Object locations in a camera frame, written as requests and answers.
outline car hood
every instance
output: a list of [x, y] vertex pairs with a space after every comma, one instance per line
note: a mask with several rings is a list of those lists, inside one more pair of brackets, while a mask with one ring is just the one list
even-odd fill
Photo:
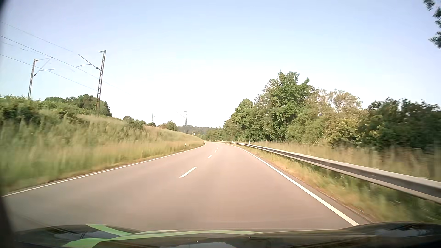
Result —
[[439, 245], [441, 225], [381, 222], [330, 230], [153, 230], [102, 224], [64, 225], [15, 233], [17, 247], [413, 247]]

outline road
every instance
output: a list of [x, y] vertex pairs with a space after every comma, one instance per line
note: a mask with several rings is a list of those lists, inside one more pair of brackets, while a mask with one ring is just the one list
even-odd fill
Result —
[[367, 223], [289, 178], [293, 181], [239, 147], [206, 142], [179, 154], [5, 196], [4, 201], [15, 230], [86, 223], [145, 231], [353, 225], [343, 217]]

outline guardrail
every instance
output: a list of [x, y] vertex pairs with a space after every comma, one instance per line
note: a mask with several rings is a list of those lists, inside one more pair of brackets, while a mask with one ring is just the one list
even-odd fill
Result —
[[441, 203], [441, 182], [438, 181], [428, 180], [422, 177], [403, 175], [399, 173], [374, 169], [360, 165], [338, 162], [325, 158], [318, 158], [314, 156], [309, 156], [309, 155], [304, 155], [304, 154], [299, 154], [299, 153], [294, 153], [290, 151], [279, 150], [269, 147], [262, 147], [262, 146], [256, 146], [246, 143], [237, 143], [237, 142], [229, 142], [229, 141], [215, 141], [215, 142], [231, 143], [231, 144], [237, 144], [237, 145], [269, 151], [271, 153], [275, 153], [280, 156], [293, 158], [335, 172], [339, 172], [341, 174], [345, 174], [361, 180], [366, 180], [373, 184], [378, 184], [394, 190], [402, 191], [422, 199], [434, 201], [436, 203]]

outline dry grass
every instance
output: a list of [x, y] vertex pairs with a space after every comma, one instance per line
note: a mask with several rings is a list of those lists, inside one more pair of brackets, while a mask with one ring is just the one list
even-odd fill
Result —
[[363, 213], [372, 221], [441, 223], [441, 206], [436, 203], [259, 149], [242, 148], [270, 161], [343, 205]]
[[423, 153], [421, 149], [405, 148], [388, 149], [379, 153], [370, 148], [274, 142], [253, 144], [441, 181], [441, 149], [439, 148], [432, 153]]
[[166, 129], [130, 128], [115, 118], [79, 116], [88, 125], [22, 123], [0, 131], [3, 193], [199, 147], [198, 137]]

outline clear blue sky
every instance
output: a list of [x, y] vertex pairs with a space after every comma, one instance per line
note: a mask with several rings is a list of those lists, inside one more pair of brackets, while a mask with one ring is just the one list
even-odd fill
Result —
[[[348, 91], [368, 106], [386, 97], [441, 103], [438, 30], [422, 0], [377, 1], [8, 1], [3, 36], [72, 65], [107, 56], [101, 98], [114, 116], [222, 126], [279, 70], [316, 87]], [[45, 58], [1, 38], [1, 54]], [[38, 61], [42, 66], [46, 60]], [[45, 69], [97, 88], [97, 79], [51, 60]], [[93, 67], [83, 70], [99, 76]], [[0, 57], [0, 94], [27, 95], [31, 66]], [[46, 71], [32, 98], [96, 95]]]

